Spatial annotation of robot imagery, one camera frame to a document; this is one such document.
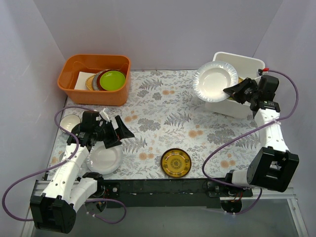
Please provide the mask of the white scalloped plate front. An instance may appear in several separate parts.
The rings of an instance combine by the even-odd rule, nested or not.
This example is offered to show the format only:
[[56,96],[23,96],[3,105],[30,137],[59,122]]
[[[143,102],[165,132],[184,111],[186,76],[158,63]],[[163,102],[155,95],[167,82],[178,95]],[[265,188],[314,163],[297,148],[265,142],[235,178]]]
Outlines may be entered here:
[[86,165],[92,172],[102,175],[113,173],[123,161],[123,149],[121,145],[106,148],[103,142],[97,142],[86,158]]

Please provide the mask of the white scalloped plate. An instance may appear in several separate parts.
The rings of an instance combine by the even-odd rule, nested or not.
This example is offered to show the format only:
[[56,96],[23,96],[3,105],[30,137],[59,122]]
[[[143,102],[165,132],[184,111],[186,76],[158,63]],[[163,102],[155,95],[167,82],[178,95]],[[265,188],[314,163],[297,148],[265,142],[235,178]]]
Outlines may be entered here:
[[226,100],[224,92],[238,84],[236,69],[223,61],[212,61],[202,65],[193,76],[192,87],[196,96],[204,102],[217,103]]
[[113,173],[123,161],[123,149],[121,145],[106,148],[103,142],[97,142],[86,158],[86,165],[92,172],[102,175]]

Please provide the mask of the white scalloped plate back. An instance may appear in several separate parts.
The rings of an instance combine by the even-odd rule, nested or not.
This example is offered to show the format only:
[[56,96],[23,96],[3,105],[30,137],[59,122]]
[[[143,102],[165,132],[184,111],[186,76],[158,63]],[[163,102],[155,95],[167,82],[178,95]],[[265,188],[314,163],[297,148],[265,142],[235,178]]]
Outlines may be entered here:
[[238,84],[236,69],[223,61],[212,61],[202,65],[193,76],[192,87],[196,96],[204,102],[217,103],[226,100],[224,92]]

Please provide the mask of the yellow brown patterned plate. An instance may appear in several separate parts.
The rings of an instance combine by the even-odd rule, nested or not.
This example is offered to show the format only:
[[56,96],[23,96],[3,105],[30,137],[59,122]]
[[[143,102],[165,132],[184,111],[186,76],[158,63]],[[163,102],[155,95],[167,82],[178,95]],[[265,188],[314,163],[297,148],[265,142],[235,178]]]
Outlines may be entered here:
[[163,172],[170,178],[183,178],[191,170],[192,160],[187,152],[172,148],[163,153],[160,159]]

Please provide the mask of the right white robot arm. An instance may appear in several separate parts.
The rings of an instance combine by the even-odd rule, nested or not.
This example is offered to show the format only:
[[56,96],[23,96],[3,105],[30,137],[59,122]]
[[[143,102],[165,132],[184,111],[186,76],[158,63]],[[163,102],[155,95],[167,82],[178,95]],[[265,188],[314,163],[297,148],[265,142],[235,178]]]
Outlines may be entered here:
[[259,129],[261,149],[246,170],[232,171],[232,178],[223,184],[224,192],[235,196],[241,187],[261,187],[284,192],[299,164],[299,157],[287,147],[281,125],[280,107],[274,102],[279,80],[262,76],[259,82],[246,78],[223,91],[238,103],[248,102]]

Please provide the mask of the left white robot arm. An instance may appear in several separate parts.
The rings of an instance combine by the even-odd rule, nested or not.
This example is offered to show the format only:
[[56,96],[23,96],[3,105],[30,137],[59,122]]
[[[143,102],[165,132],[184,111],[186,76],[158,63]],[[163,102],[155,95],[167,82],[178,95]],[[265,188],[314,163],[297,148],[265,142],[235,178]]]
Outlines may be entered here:
[[87,202],[110,202],[100,173],[88,172],[74,185],[83,162],[97,142],[105,148],[121,145],[121,140],[133,138],[120,116],[117,128],[104,112],[84,111],[81,123],[69,131],[64,157],[56,172],[39,196],[32,196],[30,209],[37,229],[68,234],[74,227],[76,215]]

